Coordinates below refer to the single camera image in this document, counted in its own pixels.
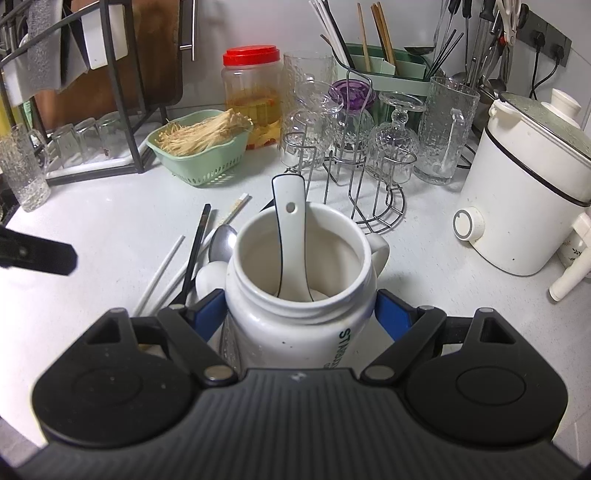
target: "white rice cooker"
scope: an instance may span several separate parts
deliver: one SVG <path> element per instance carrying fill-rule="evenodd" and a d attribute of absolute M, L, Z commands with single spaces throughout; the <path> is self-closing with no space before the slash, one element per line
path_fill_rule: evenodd
<path fill-rule="evenodd" d="M 580 105 L 502 93 L 490 110 L 453 218 L 456 236 L 515 275 L 538 272 L 574 229 L 587 248 L 551 287 L 562 299 L 591 270 L 591 140 Z"/>

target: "cabinet handle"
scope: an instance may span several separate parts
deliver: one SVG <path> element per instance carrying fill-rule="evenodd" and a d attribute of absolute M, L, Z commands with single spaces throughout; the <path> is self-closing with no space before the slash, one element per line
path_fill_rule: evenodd
<path fill-rule="evenodd" d="M 197 45 L 197 0 L 193 0 L 193 23 L 191 24 L 191 43 L 181 45 L 180 50 L 191 50 L 191 61 L 195 61 L 195 47 Z"/>

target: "chopsticks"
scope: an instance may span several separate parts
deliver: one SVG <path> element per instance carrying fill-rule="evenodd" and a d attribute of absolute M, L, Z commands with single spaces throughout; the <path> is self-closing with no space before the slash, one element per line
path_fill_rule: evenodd
<path fill-rule="evenodd" d="M 348 65 L 350 68 L 355 68 L 353 58 L 351 57 L 347 45 L 343 40 L 343 36 L 340 34 L 339 27 L 337 26 L 335 19 L 330 13 L 330 8 L 327 0 L 309 0 L 308 3 L 314 10 L 314 14 L 320 25 L 322 26 L 324 33 L 330 40 L 330 45 L 333 49 L 335 57 L 344 65 Z"/>
<path fill-rule="evenodd" d="M 154 291 L 154 287 L 162 278 L 164 271 L 167 269 L 170 261 L 173 259 L 174 254 L 177 252 L 178 248 L 181 246 L 184 239 L 184 235 L 181 235 L 176 241 L 176 243 L 173 245 L 172 249 L 170 249 L 170 252 L 168 252 L 166 257 L 164 257 L 164 260 L 162 260 L 162 263 L 157 268 L 156 273 L 150 280 L 150 283 L 148 283 L 148 286 L 144 290 L 144 293 L 142 294 L 138 304 L 135 306 L 134 312 L 132 314 L 133 317 L 138 317 L 142 313 L 142 310 L 144 309 L 146 302 L 148 301 L 148 298 L 150 297 L 150 295 L 152 295 L 152 292 Z"/>
<path fill-rule="evenodd" d="M 187 301 L 187 295 L 189 295 L 189 291 L 191 290 L 191 277 L 193 276 L 193 270 L 195 270 L 195 263 L 197 262 L 197 253 L 199 252 L 201 240 L 203 239 L 205 227 L 207 226 L 207 220 L 209 219 L 209 212 L 211 211 L 212 206 L 209 203 L 206 203 L 205 207 L 203 207 L 203 213 L 201 214 L 201 218 L 199 219 L 199 225 L 197 226 L 195 238 L 193 239 L 193 246 L 191 247 L 191 253 L 189 254 L 189 264 L 187 265 L 187 271 L 185 272 L 183 288 L 181 289 L 181 296 L 178 299 L 178 303 L 182 303 L 183 305 Z"/>
<path fill-rule="evenodd" d="M 371 11 L 374 15 L 375 26 L 378 29 L 378 37 L 382 44 L 384 58 L 398 70 L 396 57 L 394 56 L 394 49 L 392 48 L 392 41 L 390 40 L 388 26 L 386 24 L 386 18 L 381 3 L 378 2 L 377 4 L 372 4 Z"/>
<path fill-rule="evenodd" d="M 371 72 L 371 64 L 369 62 L 368 39 L 365 36 L 365 26 L 363 24 L 363 13 L 361 11 L 361 4 L 357 4 L 357 13 L 359 15 L 359 26 L 361 27 L 361 42 L 363 44 L 363 59 L 365 60 L 365 71 Z"/>
<path fill-rule="evenodd" d="M 207 237 L 205 237 L 205 240 L 203 241 L 201 248 L 199 249 L 199 252 L 197 253 L 197 258 L 199 258 L 199 256 L 201 256 L 203 253 L 205 253 L 205 251 L 207 250 L 207 247 L 209 247 L 209 244 L 212 241 L 213 234 L 215 233 L 217 227 L 222 225 L 223 223 L 229 223 L 232 220 L 232 218 L 234 218 L 234 216 L 240 211 L 242 206 L 249 199 L 250 199 L 250 196 L 247 193 L 243 193 L 240 196 L 240 198 L 230 207 L 230 211 L 228 212 L 228 214 L 216 225 L 216 227 L 214 229 L 212 229 L 211 232 L 209 232 L 207 234 Z M 166 286 L 166 288 L 164 289 L 164 292 L 158 297 L 158 300 L 154 304 L 154 310 L 152 311 L 153 313 L 156 313 L 158 311 L 158 309 L 162 306 L 162 304 L 165 302 L 165 300 L 168 297 L 170 297 L 170 295 L 172 294 L 174 289 L 177 287 L 178 282 L 181 281 L 181 278 L 184 278 L 185 272 L 187 271 L 188 264 L 189 264 L 189 261 L 186 261 L 183 264 L 183 266 L 180 268 L 180 270 L 174 275 L 174 278 Z M 181 294 L 182 294 L 182 292 L 179 293 L 174 298 L 174 300 L 170 303 L 171 304 L 178 303 L 178 300 L 180 299 Z"/>

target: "white spoon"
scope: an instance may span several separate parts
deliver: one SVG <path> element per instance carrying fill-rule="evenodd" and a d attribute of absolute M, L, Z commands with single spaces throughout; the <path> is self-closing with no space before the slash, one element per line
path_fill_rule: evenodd
<path fill-rule="evenodd" d="M 304 177 L 277 175 L 272 180 L 281 245 L 281 280 L 277 296 L 283 300 L 313 301 L 306 279 L 306 186 Z"/>

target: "cup drying rack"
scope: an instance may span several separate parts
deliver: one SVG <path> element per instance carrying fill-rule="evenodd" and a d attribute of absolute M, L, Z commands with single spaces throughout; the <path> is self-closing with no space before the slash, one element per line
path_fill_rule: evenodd
<path fill-rule="evenodd" d="M 62 29 L 63 27 L 71 24 L 72 22 L 78 21 L 82 16 L 87 15 L 96 10 L 100 11 L 100 23 L 102 27 L 103 42 L 105 45 L 105 53 L 107 58 L 106 68 L 109 71 L 109 78 L 111 80 L 111 89 L 115 98 L 115 104 L 119 112 L 121 124 L 125 133 L 125 139 L 129 146 L 129 151 L 133 163 L 129 163 L 123 166 L 107 167 L 100 170 L 84 171 L 79 173 L 73 173 L 60 177 L 47 179 L 49 185 L 57 185 L 63 183 L 72 183 L 75 181 L 90 180 L 102 177 L 110 177 L 116 175 L 123 175 L 128 173 L 143 173 L 146 169 L 148 162 L 150 161 L 151 150 L 146 149 L 143 154 L 139 153 L 138 146 L 135 142 L 134 134 L 137 130 L 150 118 L 157 110 L 160 110 L 160 117 L 163 124 L 166 123 L 167 113 L 164 105 L 147 105 L 145 100 L 144 81 L 142 79 L 142 73 L 139 67 L 138 47 L 135 38 L 134 28 L 134 16 L 132 12 L 132 0 L 98 0 L 77 12 L 70 13 L 65 16 L 62 20 L 55 23 L 51 27 L 47 28 L 43 32 L 39 33 L 35 37 L 28 40 L 22 47 L 18 47 L 18 40 L 16 38 L 15 28 L 11 25 L 18 17 L 24 16 L 27 13 L 28 8 L 33 3 L 33 0 L 22 0 L 22 2 L 14 7 L 12 11 L 6 14 L 0 20 L 0 31 L 3 33 L 7 55 L 0 60 L 0 71 L 4 72 L 6 65 L 15 60 L 20 55 L 25 54 L 29 48 L 37 45 L 40 41 L 43 41 L 53 32 Z M 131 63 L 133 65 L 133 75 L 135 80 L 135 90 L 138 98 L 138 115 L 137 120 L 130 120 L 127 107 L 124 103 L 123 88 L 121 85 L 121 78 L 115 65 L 115 47 L 113 44 L 113 36 L 111 31 L 111 19 L 109 16 L 110 5 L 123 5 L 125 15 L 125 33 L 128 43 L 128 55 L 131 56 Z M 181 50 L 186 50 L 187 46 L 181 46 Z M 8 99 L 8 93 L 4 78 L 0 81 L 0 96 L 4 105 L 5 112 L 8 117 L 8 121 L 12 127 L 16 125 L 16 120 L 12 113 L 10 101 Z M 41 132 L 45 137 L 46 141 L 49 141 L 47 131 L 43 125 L 41 115 L 35 102 L 35 97 L 31 97 L 31 116 L 33 119 L 34 126 Z"/>
<path fill-rule="evenodd" d="M 335 61 L 346 70 L 347 81 L 349 81 L 351 73 L 354 73 L 356 78 L 361 77 L 369 85 L 368 95 L 363 102 L 362 110 L 365 109 L 373 91 L 371 78 L 345 66 L 336 57 Z M 345 125 L 347 125 L 351 113 L 346 99 L 345 104 Z M 407 200 L 402 187 L 392 180 L 392 169 L 400 162 L 396 158 L 384 157 L 379 168 L 367 165 L 367 149 L 358 151 L 360 130 L 361 122 L 358 122 L 352 152 L 345 150 L 346 129 L 343 129 L 343 137 L 341 137 L 340 142 L 333 142 L 328 154 L 319 162 L 315 162 L 315 160 L 316 155 L 320 155 L 320 153 L 317 151 L 316 146 L 306 143 L 305 130 L 304 132 L 284 132 L 282 142 L 295 150 L 311 151 L 313 158 L 311 166 L 305 166 L 300 160 L 299 165 L 288 167 L 287 171 L 301 174 L 304 177 L 306 181 L 306 198 L 308 198 L 311 185 L 318 181 L 316 179 L 318 172 L 326 173 L 323 203 L 326 204 L 329 199 L 331 184 L 336 185 L 341 192 L 344 188 L 347 188 L 347 197 L 352 205 L 351 219 L 367 230 L 368 233 L 383 233 L 398 225 L 407 209 Z M 288 138 L 294 138 L 295 135 L 299 135 L 301 140 L 297 143 L 288 140 Z M 352 159 L 344 158 L 345 152 L 347 152 L 347 157 Z M 339 183 L 343 173 L 342 170 L 348 173 L 348 181 Z"/>

